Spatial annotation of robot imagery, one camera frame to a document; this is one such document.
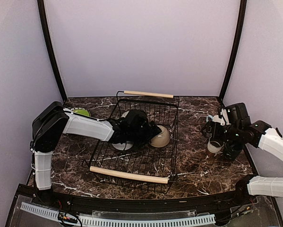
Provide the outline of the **beige ceramic bowl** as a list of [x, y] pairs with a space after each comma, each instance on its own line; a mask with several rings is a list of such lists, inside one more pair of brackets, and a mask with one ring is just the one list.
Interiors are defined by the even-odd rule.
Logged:
[[165, 147], [169, 144], [170, 133], [169, 133], [168, 129], [165, 128], [164, 126], [158, 125], [158, 127], [160, 128], [161, 132], [158, 135], [156, 135], [155, 137], [153, 137], [150, 140], [149, 144], [152, 147], [155, 147], [155, 148], [162, 148], [162, 147]]

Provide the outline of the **dark green mug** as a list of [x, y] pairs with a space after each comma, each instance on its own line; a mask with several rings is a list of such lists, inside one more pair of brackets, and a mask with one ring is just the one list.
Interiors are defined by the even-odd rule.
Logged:
[[242, 143], [228, 142], [223, 149], [223, 156], [229, 160], [235, 160], [243, 150]]

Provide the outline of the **white cup brown band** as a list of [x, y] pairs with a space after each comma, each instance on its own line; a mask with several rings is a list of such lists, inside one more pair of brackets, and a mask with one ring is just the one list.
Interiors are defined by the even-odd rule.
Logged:
[[216, 138], [210, 137], [207, 143], [206, 152], [209, 156], [215, 157], [222, 152], [225, 143]]

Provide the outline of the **light blue faceted mug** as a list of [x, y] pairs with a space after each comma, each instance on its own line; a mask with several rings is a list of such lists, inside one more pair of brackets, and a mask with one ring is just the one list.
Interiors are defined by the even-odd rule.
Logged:
[[206, 117], [206, 122], [209, 122], [209, 121], [212, 121], [212, 120], [213, 120], [213, 116], [208, 115], [208, 116]]

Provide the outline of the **striped grey white bowl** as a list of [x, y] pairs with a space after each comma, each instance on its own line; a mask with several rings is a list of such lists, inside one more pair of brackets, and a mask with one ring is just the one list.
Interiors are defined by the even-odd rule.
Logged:
[[121, 115], [121, 118], [125, 118], [127, 115], [128, 115], [129, 111], [126, 111], [124, 112], [122, 115]]

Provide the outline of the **white ceramic bowl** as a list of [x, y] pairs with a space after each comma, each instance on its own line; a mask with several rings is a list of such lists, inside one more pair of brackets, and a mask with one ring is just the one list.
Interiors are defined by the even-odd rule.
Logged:
[[117, 150], [125, 151], [131, 149], [134, 146], [134, 143], [131, 141], [126, 141], [124, 143], [112, 144], [112, 146]]

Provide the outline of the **green plate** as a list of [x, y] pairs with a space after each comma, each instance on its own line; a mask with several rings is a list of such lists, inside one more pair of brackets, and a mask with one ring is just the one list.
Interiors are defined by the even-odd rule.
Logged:
[[82, 116], [86, 116], [86, 117], [90, 117], [91, 114], [88, 110], [84, 109], [84, 108], [72, 108], [71, 111], [75, 114], [78, 115], [82, 115]]

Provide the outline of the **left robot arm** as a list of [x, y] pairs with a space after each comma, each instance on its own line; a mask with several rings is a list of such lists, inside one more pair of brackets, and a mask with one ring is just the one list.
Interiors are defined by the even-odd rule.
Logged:
[[32, 123], [34, 182], [38, 198], [53, 206], [57, 196], [51, 192], [51, 160], [62, 134], [95, 138], [112, 144], [143, 145], [161, 133], [160, 127], [149, 121], [145, 112], [130, 110], [119, 119], [97, 119], [64, 108], [60, 102], [51, 103]]

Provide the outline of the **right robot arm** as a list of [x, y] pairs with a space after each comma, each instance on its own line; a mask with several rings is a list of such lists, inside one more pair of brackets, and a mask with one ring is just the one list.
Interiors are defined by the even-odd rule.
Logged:
[[[264, 121], [246, 126], [239, 126], [237, 123], [221, 125], [219, 122], [208, 121], [201, 133], [206, 138], [224, 143], [250, 144], [283, 161], [283, 135], [278, 128], [273, 128]], [[247, 175], [236, 183], [231, 201], [235, 205], [242, 205], [251, 196], [257, 195], [283, 198], [283, 177]]]

